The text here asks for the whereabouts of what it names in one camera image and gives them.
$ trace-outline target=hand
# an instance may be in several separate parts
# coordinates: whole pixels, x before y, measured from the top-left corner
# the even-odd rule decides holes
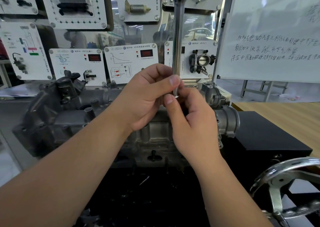
[[[172,75],[172,68],[153,64],[134,75],[109,108],[113,108],[118,119],[131,131],[136,131],[154,117],[162,104],[162,96],[179,85],[184,87],[179,76]]]
[[[173,95],[165,95],[164,102],[172,123],[174,143],[195,169],[221,157],[217,120],[214,110],[197,89],[182,88],[179,96],[188,108],[186,117]]]

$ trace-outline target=fingernail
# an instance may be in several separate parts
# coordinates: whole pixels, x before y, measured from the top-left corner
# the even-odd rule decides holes
[[[180,77],[178,75],[171,75],[170,76],[170,84],[171,85],[179,85],[180,84]]]
[[[172,95],[170,94],[166,94],[165,97],[164,97],[164,102],[166,105],[170,104],[171,102],[173,102],[172,100]]]

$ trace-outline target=whiteboard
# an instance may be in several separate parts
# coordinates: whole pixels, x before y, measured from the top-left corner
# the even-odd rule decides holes
[[[233,0],[221,78],[320,83],[320,0]]]

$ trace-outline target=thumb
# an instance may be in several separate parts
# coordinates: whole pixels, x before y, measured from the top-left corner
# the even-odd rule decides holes
[[[181,82],[178,75],[171,75],[159,82],[148,84],[144,91],[145,100],[155,100],[158,97],[170,93],[177,88]]]
[[[177,99],[171,94],[166,94],[164,102],[171,120],[172,128],[179,130],[186,130],[190,128]]]

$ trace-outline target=right hand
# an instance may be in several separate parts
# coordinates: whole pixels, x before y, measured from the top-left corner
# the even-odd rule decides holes
[[[185,100],[189,111],[186,117],[173,95],[167,94],[164,97],[176,147],[194,169],[219,160],[221,154],[214,110],[195,88],[180,89],[179,97]]]

